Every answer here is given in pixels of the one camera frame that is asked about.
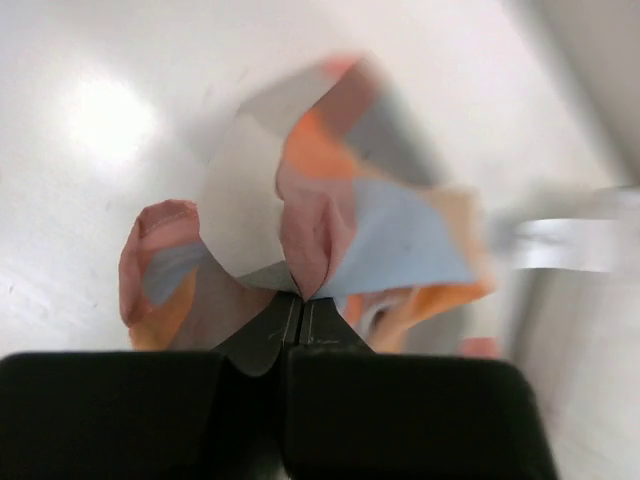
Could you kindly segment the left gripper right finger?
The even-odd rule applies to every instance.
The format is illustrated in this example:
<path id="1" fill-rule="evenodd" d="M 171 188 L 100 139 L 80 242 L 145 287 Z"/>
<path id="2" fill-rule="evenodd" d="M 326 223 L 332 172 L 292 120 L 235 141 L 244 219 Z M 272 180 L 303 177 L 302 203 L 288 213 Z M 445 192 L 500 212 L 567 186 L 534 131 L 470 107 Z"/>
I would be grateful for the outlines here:
<path id="1" fill-rule="evenodd" d="M 294 479 L 554 479 L 534 394 L 492 359 L 376 354 L 330 300 L 286 357 Z"/>

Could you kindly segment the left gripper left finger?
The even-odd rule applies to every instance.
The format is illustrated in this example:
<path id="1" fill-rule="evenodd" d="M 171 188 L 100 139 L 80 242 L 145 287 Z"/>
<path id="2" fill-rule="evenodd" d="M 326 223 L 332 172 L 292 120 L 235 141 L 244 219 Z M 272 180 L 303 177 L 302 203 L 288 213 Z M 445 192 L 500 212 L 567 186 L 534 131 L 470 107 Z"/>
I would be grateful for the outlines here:
<path id="1" fill-rule="evenodd" d="M 279 294 L 216 349 L 20 353 L 1 363 L 5 479 L 283 479 Z"/>

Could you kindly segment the checkered orange grey pillowcase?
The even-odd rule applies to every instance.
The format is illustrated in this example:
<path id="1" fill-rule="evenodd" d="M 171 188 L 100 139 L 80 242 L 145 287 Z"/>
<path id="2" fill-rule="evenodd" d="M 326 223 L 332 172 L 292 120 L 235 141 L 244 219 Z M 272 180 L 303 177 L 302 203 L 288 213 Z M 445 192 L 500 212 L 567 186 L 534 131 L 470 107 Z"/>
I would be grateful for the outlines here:
<path id="1" fill-rule="evenodd" d="M 409 330 L 492 290 L 474 196 L 440 187 L 363 58 L 309 66 L 238 109 L 202 191 L 137 217 L 120 314 L 142 351 L 211 349 L 289 293 L 398 353 Z"/>

